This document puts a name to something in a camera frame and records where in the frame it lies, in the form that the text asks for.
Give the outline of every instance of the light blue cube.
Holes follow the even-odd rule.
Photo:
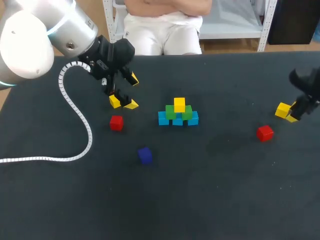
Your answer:
[[[196,126],[199,124],[199,116],[197,111],[192,112],[192,119],[188,120],[188,126]]]
[[[183,126],[184,121],[182,120],[182,113],[177,113],[176,118],[172,120],[172,125],[173,126]]]
[[[168,126],[169,125],[169,120],[166,119],[166,112],[165,111],[158,112],[158,120],[159,120],[159,126]]]

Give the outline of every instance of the white pants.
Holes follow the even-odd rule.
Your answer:
[[[202,54],[199,33],[191,24],[128,21],[124,38],[135,48],[135,55]]]

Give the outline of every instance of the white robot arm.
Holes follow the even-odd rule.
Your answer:
[[[98,27],[75,0],[3,0],[0,21],[0,90],[47,73],[54,45],[68,58],[84,54]]]

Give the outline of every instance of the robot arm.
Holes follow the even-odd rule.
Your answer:
[[[83,54],[98,27],[74,0],[3,0],[0,22],[0,90],[50,70],[52,44],[66,57]]]
[[[290,109],[290,115],[299,121],[305,113],[311,114],[320,104],[320,68],[295,69],[289,79],[304,93]]]
[[[116,90],[120,72],[132,86],[139,83],[126,65],[135,55],[126,39],[109,43],[97,37],[98,27],[75,0],[3,0],[0,21],[0,90],[47,73],[54,62],[54,45],[67,58],[79,57],[91,75],[105,80],[105,93],[115,105],[138,105]]]

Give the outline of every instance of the black cabinet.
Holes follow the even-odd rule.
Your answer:
[[[320,19],[320,0],[278,0],[269,44],[309,44]]]

